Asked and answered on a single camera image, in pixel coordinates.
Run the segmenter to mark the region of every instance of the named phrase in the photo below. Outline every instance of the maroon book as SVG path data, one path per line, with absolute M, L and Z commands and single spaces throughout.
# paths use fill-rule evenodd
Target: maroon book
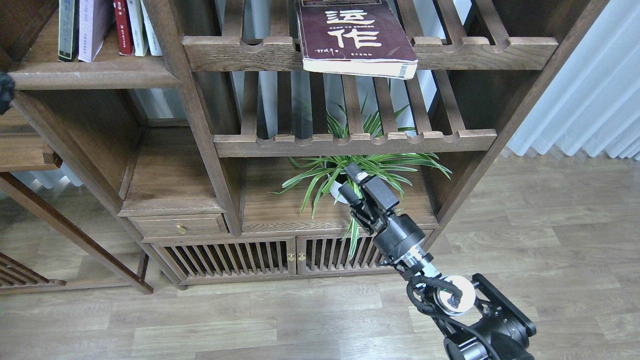
M 303 68 L 411 79 L 418 65 L 384 0 L 297 0 Z
M 116 14 L 116 30 L 118 31 L 120 55 L 131 56 L 133 54 L 133 39 L 131 38 L 131 24 L 129 23 L 127 0 L 113 0 L 113 8 Z

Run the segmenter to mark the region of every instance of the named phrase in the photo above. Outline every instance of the drawer knob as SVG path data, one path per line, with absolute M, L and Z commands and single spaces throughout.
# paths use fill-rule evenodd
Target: drawer knob
M 175 224 L 175 230 L 178 232 L 178 234 L 180 235 L 184 235 L 187 233 L 187 228 L 184 227 L 184 225 L 177 223 Z

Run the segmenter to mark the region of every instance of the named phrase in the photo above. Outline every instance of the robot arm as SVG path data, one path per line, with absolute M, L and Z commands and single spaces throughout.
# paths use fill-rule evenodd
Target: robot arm
M 535 325 L 481 274 L 443 276 L 431 264 L 433 256 L 422 248 L 425 234 L 408 215 L 396 215 L 398 198 L 378 177 L 354 163 L 345 168 L 359 187 L 359 198 L 348 186 L 340 193 L 351 206 L 351 216 L 372 235 L 384 255 L 382 265 L 393 266 L 405 279 L 411 302 L 430 316 L 445 336 L 452 360 L 533 360 L 526 348 L 536 334 Z M 482 293 L 487 300 L 476 296 Z M 473 325 L 454 320 L 475 307 L 482 318 Z

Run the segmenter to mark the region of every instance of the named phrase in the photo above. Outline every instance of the spider plant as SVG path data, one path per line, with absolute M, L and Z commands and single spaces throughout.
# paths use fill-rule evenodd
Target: spider plant
M 367 98 L 365 97 L 360 113 L 364 112 L 364 104 Z M 343 106 L 337 105 L 341 112 L 346 115 L 346 110 Z M 403 106 L 400 110 L 394 112 L 394 116 L 397 119 L 406 109 L 408 105 Z M 349 134 L 348 126 L 343 126 L 334 116 L 327 111 L 327 121 L 329 133 L 336 138 L 345 138 Z M 375 111 L 372 114 L 368 114 L 363 123 L 363 128 L 366 133 L 372 134 L 375 137 L 381 137 L 383 130 L 381 126 L 380 112 Z M 413 127 L 400 127 L 398 131 L 410 131 L 415 130 Z M 302 199 L 302 206 L 300 213 L 302 213 L 309 200 L 312 200 L 312 212 L 313 218 L 316 214 L 317 204 L 320 197 L 330 192 L 331 185 L 336 181 L 339 176 L 343 176 L 346 183 L 353 189 L 358 195 L 362 196 L 358 186 L 350 179 L 346 177 L 344 168 L 350 163 L 356 163 L 362 170 L 366 171 L 369 175 L 376 175 L 384 182 L 386 182 L 393 189 L 396 189 L 400 194 L 401 200 L 404 200 L 404 191 L 402 184 L 408 184 L 413 186 L 411 181 L 407 178 L 400 176 L 397 172 L 415 172 L 415 167 L 409 167 L 408 165 L 422 165 L 427 167 L 437 168 L 442 171 L 445 176 L 449 177 L 451 171 L 445 168 L 437 162 L 438 156 L 432 152 L 423 153 L 404 153 L 404 154 L 382 154 L 382 155 L 335 155 L 335 156 L 313 156 L 307 158 L 300 158 L 295 160 L 289 158 L 289 161 L 297 168 L 306 169 L 304 172 L 286 180 L 282 183 L 282 191 L 274 192 L 275 194 L 281 194 L 289 191 L 294 186 L 298 185 L 304 179 L 310 179 L 310 183 L 307 186 L 307 191 Z M 357 240 L 360 237 L 360 231 L 358 223 L 354 218 L 351 218 L 349 227 L 342 237 L 342 239 L 351 238 L 349 244 L 349 259 L 352 259 L 355 255 L 357 246 Z

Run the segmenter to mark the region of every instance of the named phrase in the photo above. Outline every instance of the wooden bookshelf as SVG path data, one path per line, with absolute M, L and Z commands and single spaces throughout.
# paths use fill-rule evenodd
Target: wooden bookshelf
M 349 136 L 334 138 L 326 130 L 321 74 L 309 74 L 312 128 L 292 132 L 290 72 L 301 70 L 301 59 L 288 0 L 270 1 L 270 34 L 262 39 L 243 37 L 247 1 L 227 1 L 220 24 L 216 1 L 145 0 L 164 56 L 119 56 L 110 34 L 93 63 L 57 62 L 57 1 L 2 4 L 2 14 L 19 16 L 0 25 L 0 65 L 10 69 L 16 82 L 16 107 L 109 212 L 122 216 L 122 226 L 178 287 L 324 276 L 330 272 L 316 272 L 298 258 L 315 256 L 324 264 L 322 252 L 318 258 L 314 249 L 335 248 L 331 236 L 345 229 L 348 212 L 323 199 L 311 219 L 310 210 L 298 213 L 302 188 L 268 194 L 293 174 L 286 157 L 437 152 L 453 170 L 451 180 L 430 169 L 413 173 L 415 186 L 408 190 L 405 208 L 428 232 L 424 246 L 429 247 L 607 4 L 473 0 L 461 21 L 452 0 L 433 2 L 444 38 L 424 36 L 426 24 L 420 23 L 412 0 L 394 2 L 419 69 L 432 70 L 438 85 L 429 106 L 419 83 L 406 82 L 415 136 L 397 131 L 382 79 L 373 81 L 384 134 L 372 138 L 364 133 L 355 81 L 344 76 Z M 13 28 L 22 35 L 9 31 Z M 271 138 L 264 136 L 257 111 L 257 72 L 263 70 L 278 72 L 278 131 Z M 236 104 L 230 71 L 245 74 L 242 104 Z M 178 90 L 188 127 L 148 128 L 151 123 L 119 90 L 157 87 Z M 195 235 L 187 229 L 178 236 L 183 229 L 176 227 L 178 235 L 152 231 L 147 236 L 147 230 L 132 224 L 173 226 L 162 221 L 178 223 L 184 217 L 196 224 Z M 266 258 L 262 266 L 246 263 L 262 255 L 271 256 L 272 263 Z

